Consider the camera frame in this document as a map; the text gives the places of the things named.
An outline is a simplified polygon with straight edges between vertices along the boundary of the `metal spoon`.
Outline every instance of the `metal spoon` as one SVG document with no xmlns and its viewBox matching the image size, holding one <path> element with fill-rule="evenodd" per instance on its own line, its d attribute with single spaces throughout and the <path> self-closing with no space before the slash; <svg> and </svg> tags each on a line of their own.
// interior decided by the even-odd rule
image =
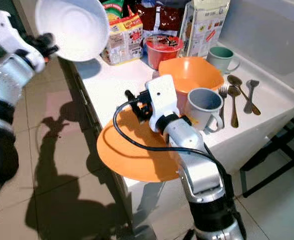
<svg viewBox="0 0 294 240">
<path fill-rule="evenodd" d="M 252 113 L 252 96 L 253 96 L 253 90 L 255 89 L 255 87 L 257 87 L 259 85 L 259 81 L 257 80 L 249 80 L 247 81 L 246 85 L 249 88 L 249 99 L 250 101 L 247 101 L 245 108 L 243 109 L 243 111 L 247 114 Z"/>
<path fill-rule="evenodd" d="M 241 79 L 238 78 L 237 76 L 229 75 L 229 76 L 228 76 L 228 81 L 229 81 L 229 83 L 231 83 L 232 85 L 236 86 L 236 87 L 240 90 L 240 92 L 243 94 L 243 96 L 245 97 L 245 99 L 246 99 L 247 101 L 251 102 L 253 113 L 254 113 L 255 115 L 260 115 L 261 112 L 260 112 L 260 110 L 257 108 L 257 106 L 255 106 L 255 105 L 253 104 L 253 102 L 250 101 L 250 99 L 248 98 L 248 96 L 242 91 L 242 89 L 241 89 L 241 84 L 242 84 Z"/>
<path fill-rule="evenodd" d="M 233 107 L 232 107 L 232 117 L 231 117 L 231 126 L 237 128 L 239 126 L 237 110 L 236 110 L 236 97 L 241 94 L 239 89 L 235 86 L 230 86 L 228 89 L 228 94 L 232 97 Z"/>
</svg>

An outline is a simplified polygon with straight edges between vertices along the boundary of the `kitchen counter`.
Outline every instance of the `kitchen counter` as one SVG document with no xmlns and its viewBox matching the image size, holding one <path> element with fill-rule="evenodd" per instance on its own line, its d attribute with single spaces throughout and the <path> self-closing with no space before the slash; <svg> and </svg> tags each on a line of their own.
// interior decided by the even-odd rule
<svg viewBox="0 0 294 240">
<path fill-rule="evenodd" d="M 249 92 L 245 85 L 248 80 L 260 81 L 254 92 L 254 103 L 262 114 L 257 116 L 253 113 L 244 113 L 246 100 L 243 96 L 239 96 L 236 98 L 239 127 L 231 127 L 232 99 L 228 96 L 225 101 L 226 127 L 216 133 L 203 133 L 205 143 L 230 173 L 239 170 L 268 141 L 269 135 L 284 126 L 294 116 L 294 90 L 292 88 L 240 55 L 236 54 L 235 58 L 240 60 L 241 66 L 233 74 L 242 79 L 244 92 Z M 98 57 L 91 61 L 75 62 L 74 64 L 84 88 L 82 90 L 89 98 L 86 101 L 91 102 L 101 127 L 107 125 L 112 119 L 116 107 L 127 101 L 124 95 L 126 90 L 131 90 L 137 95 L 145 90 L 145 83 L 156 74 L 146 64 L 146 59 L 119 66 L 109 66 Z M 185 216 L 182 221 L 186 222 L 185 226 L 177 223 L 178 228 L 181 228 L 177 233 L 189 227 L 187 223 L 192 219 L 190 219 L 188 208 L 185 208 L 186 200 L 178 179 L 167 182 L 165 186 L 163 183 L 150 185 L 150 183 L 122 176 L 117 176 L 117 179 L 126 209 L 134 218 L 134 228 L 143 221 L 146 222 L 148 218 L 148 224 L 152 226 L 159 239 L 172 237 L 172 232 L 163 232 L 162 227 L 159 226 L 164 222 L 164 215 L 169 216 L 173 210 L 177 211 L 177 209 L 184 209 L 184 213 L 176 212 L 176 214 L 181 214 L 181 218 Z M 150 208 L 150 206 L 142 205 L 146 195 L 149 198 L 156 198 L 155 205 L 157 206 Z M 148 211 L 148 217 L 138 219 L 141 216 L 135 213 L 141 211 L 142 208 Z"/>
</svg>

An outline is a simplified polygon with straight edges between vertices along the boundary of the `mug handle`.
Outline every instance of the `mug handle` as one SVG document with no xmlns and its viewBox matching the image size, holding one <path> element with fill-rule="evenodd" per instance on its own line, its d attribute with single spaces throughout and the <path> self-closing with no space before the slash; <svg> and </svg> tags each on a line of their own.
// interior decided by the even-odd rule
<svg viewBox="0 0 294 240">
<path fill-rule="evenodd" d="M 225 74 L 230 74 L 231 72 L 237 70 L 237 68 L 240 66 L 240 61 L 238 60 L 238 62 L 239 63 L 237 64 L 237 66 L 235 68 L 233 68 L 233 69 L 227 69 L 226 72 L 225 72 Z"/>
<path fill-rule="evenodd" d="M 217 120 L 217 129 L 216 130 L 212 130 L 211 128 L 208 127 L 208 125 L 210 125 L 210 123 L 212 122 L 213 118 L 215 118 Z M 206 126 L 206 129 L 211 133 L 215 133 L 215 132 L 221 130 L 222 128 L 223 128 L 223 121 L 222 121 L 221 117 L 219 116 L 219 112 L 212 112 L 210 119 L 208 121 L 208 124 Z"/>
</svg>

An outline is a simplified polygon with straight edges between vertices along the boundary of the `orange plate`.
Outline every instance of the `orange plate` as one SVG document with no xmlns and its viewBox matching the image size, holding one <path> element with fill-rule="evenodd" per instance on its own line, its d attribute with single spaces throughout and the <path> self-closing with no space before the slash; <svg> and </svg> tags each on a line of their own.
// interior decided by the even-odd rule
<svg viewBox="0 0 294 240">
<path fill-rule="evenodd" d="M 147 146 L 165 147 L 161 135 L 152 132 L 148 122 L 140 125 L 131 108 L 122 111 L 117 122 L 121 130 L 135 141 Z M 178 166 L 169 152 L 147 151 L 131 144 L 116 131 L 112 120 L 100 133 L 97 149 L 107 167 L 130 179 L 163 182 L 178 177 Z"/>
<path fill-rule="evenodd" d="M 159 74 L 172 75 L 176 90 L 185 94 L 195 88 L 217 90 L 224 82 L 219 70 L 198 56 L 162 61 Z"/>
</svg>

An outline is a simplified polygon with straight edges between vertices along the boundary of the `orange bowl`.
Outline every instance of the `orange bowl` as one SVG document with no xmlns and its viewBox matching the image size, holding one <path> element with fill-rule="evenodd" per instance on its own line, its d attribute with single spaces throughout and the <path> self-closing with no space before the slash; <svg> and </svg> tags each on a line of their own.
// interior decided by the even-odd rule
<svg viewBox="0 0 294 240">
<path fill-rule="evenodd" d="M 179 57 L 162 61 L 159 75 L 170 74 L 176 91 L 187 94 L 195 88 L 217 90 L 224 83 L 220 71 L 202 57 Z"/>
</svg>

